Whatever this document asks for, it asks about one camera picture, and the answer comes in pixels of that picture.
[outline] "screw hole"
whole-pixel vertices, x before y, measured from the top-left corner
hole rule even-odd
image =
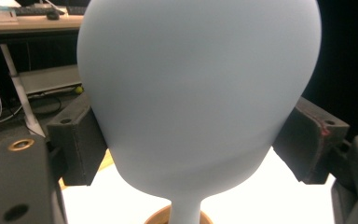
[[[60,121],[60,123],[61,124],[66,124],[66,123],[69,123],[69,122],[71,122],[72,120],[71,119],[62,119],[61,121]]]
[[[10,151],[21,151],[27,149],[28,147],[31,147],[33,144],[34,139],[26,138],[12,143],[10,146],[8,146],[8,149]]]
[[[27,204],[17,204],[5,212],[4,220],[11,222],[23,217],[28,212]]]
[[[334,121],[329,120],[329,119],[325,120],[324,123],[326,123],[328,125],[335,125],[336,124]]]

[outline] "white table surface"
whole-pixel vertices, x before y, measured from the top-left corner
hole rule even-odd
[[[330,189],[298,183],[285,163],[270,150],[260,168],[244,183],[205,199],[201,204],[214,224],[334,224]],[[69,224],[140,224],[170,201],[128,185],[116,166],[101,170],[91,187],[63,192]]]

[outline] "desk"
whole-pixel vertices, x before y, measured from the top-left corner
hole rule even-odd
[[[35,16],[18,17],[18,21],[15,22],[0,22],[0,47],[7,62],[11,80],[21,101],[25,113],[25,122],[31,133],[45,136],[30,107],[7,44],[77,36],[82,20],[83,16],[64,15],[58,21],[48,21],[45,16]]]

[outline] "wooden desk surface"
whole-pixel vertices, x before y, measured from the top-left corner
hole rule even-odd
[[[26,31],[79,28],[83,16],[60,16],[58,21],[49,21],[46,16],[17,17],[18,21],[0,22],[0,31]]]

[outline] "electronic equipment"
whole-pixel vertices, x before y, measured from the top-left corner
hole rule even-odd
[[[90,0],[51,0],[51,3],[53,3],[56,6],[62,6],[62,7],[87,7],[90,3]]]
[[[17,16],[46,16],[51,11],[57,11],[60,15],[65,14],[51,7],[13,7],[13,9]]]
[[[66,7],[66,10],[68,11],[68,15],[84,15],[86,13],[86,7]]]

